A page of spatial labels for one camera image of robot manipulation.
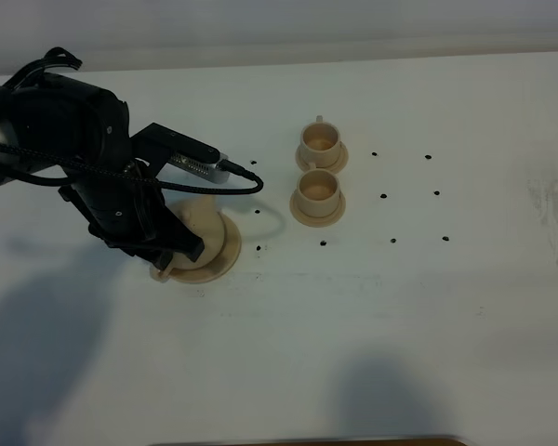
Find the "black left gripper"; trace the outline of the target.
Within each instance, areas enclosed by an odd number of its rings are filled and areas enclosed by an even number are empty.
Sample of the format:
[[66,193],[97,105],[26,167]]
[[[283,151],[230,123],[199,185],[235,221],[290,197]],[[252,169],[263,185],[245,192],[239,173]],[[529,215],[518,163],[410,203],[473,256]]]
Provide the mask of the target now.
[[104,171],[101,166],[95,172],[66,167],[72,183],[59,188],[61,197],[85,217],[92,235],[159,270],[166,269],[176,253],[198,260],[203,239],[166,207],[145,162],[124,162],[111,176]]

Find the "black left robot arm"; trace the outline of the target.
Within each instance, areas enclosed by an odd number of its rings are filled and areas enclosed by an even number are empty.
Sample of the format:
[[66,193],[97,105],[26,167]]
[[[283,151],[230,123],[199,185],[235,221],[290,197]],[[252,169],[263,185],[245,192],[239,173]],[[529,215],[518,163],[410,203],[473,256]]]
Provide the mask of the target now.
[[130,135],[129,109],[113,92],[52,72],[80,66],[55,47],[0,85],[0,186],[58,188],[93,236],[159,269],[176,253],[197,260],[203,240],[156,179],[188,139],[158,124]]

